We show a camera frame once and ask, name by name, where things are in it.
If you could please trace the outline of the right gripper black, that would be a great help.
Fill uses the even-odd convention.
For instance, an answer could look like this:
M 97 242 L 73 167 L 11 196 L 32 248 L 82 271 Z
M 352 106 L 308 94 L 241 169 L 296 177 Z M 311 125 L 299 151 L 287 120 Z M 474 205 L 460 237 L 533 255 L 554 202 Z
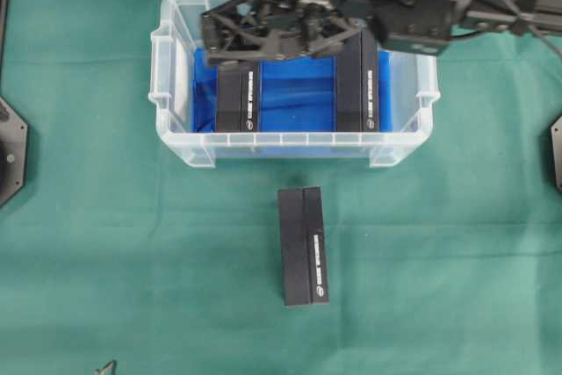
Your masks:
M 331 0 L 228 0 L 200 23 L 209 64 L 323 58 L 361 31 Z

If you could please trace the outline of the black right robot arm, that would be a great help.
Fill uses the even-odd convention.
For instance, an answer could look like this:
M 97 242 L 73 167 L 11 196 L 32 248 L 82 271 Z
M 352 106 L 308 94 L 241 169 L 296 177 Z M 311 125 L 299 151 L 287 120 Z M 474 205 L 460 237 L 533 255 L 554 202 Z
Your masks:
M 339 54 L 362 30 L 382 48 L 438 55 L 484 33 L 561 34 L 561 0 L 229 0 L 200 19 L 210 63 Z

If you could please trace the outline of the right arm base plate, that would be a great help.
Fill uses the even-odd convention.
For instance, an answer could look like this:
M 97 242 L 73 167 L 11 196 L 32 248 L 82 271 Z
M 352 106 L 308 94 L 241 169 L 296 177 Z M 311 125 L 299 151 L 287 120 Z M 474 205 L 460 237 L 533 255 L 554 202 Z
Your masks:
M 551 145 L 555 184 L 557 190 L 562 192 L 562 116 L 551 125 Z

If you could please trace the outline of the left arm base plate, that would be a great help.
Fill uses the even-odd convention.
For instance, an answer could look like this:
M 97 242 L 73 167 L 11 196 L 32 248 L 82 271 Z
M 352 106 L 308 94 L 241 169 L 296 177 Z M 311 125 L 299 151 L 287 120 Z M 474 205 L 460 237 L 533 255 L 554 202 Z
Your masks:
M 1 206 L 25 186 L 28 125 L 1 98 Z

